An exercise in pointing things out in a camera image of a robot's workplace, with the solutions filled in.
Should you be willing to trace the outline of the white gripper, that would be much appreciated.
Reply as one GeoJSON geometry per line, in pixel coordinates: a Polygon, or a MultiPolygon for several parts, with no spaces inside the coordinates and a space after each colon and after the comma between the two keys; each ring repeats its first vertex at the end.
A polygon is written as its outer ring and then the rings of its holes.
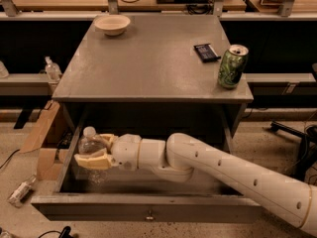
{"type": "Polygon", "coordinates": [[[139,135],[125,134],[119,138],[114,134],[101,134],[106,149],[92,154],[75,154],[77,164],[89,170],[108,170],[115,165],[123,171],[135,171],[138,168],[138,153],[142,138],[139,135]]]}

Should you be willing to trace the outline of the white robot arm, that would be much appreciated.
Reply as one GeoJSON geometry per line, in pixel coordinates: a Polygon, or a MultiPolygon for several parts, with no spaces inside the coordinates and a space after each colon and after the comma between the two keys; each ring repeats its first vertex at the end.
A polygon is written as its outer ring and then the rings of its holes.
{"type": "Polygon", "coordinates": [[[74,158],[86,169],[145,169],[176,182],[189,180],[198,169],[289,224],[317,236],[317,186],[225,153],[186,134],[174,133],[165,141],[126,134],[109,149],[76,154],[74,158]]]}

